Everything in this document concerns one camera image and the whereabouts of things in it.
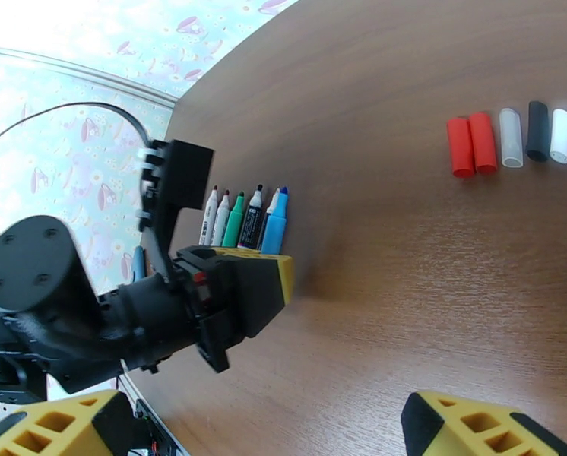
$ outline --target red cap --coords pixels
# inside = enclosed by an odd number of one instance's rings
[[[474,146],[471,143],[469,122],[465,118],[454,118],[446,123],[452,175],[467,179],[474,173]]]
[[[474,142],[474,159],[476,170],[482,174],[497,171],[497,153],[495,148],[495,135],[490,116],[484,112],[477,112],[469,116],[471,139]]]

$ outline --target black cable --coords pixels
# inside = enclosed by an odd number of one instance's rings
[[[144,146],[145,147],[150,146],[150,139],[148,137],[148,133],[146,132],[146,129],[140,123],[140,121],[138,121],[132,114],[125,111],[123,108],[119,108],[118,106],[111,105],[110,103],[102,103],[102,102],[98,102],[98,101],[64,103],[63,105],[58,105],[58,106],[54,106],[54,107],[49,108],[49,109],[45,109],[44,111],[37,112],[36,114],[30,115],[26,118],[23,118],[23,119],[17,121],[15,124],[10,125],[9,127],[7,127],[4,131],[2,131],[0,133],[0,137],[3,136],[4,134],[6,134],[7,132],[9,132],[10,130],[12,130],[14,127],[17,127],[19,124],[23,124],[24,122],[26,122],[26,121],[28,121],[32,118],[42,116],[46,112],[50,112],[50,111],[53,111],[55,109],[66,108],[67,106],[96,106],[98,108],[108,109],[109,111],[116,112],[119,116],[121,116],[123,119],[125,119],[127,122],[129,122],[131,124],[131,126],[134,128],[134,130],[140,135],[140,138],[142,139],[142,143],[144,143]]]

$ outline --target white marker cap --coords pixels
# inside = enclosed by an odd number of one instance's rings
[[[554,109],[552,117],[552,143],[550,157],[557,163],[567,164],[567,111]]]
[[[499,114],[499,126],[502,164],[505,167],[519,169],[524,165],[520,115],[511,108],[502,109]]]

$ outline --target wooden table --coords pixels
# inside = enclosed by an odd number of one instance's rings
[[[193,456],[404,454],[430,388],[567,441],[567,166],[460,181],[445,122],[567,109],[567,0],[302,0],[178,103],[233,194],[290,189],[296,298],[216,375],[194,349],[135,383]],[[173,249],[197,242],[181,214]]]

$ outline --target screw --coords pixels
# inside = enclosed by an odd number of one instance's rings
[[[35,286],[42,286],[49,280],[49,275],[45,273],[41,273],[34,278],[34,285]]]

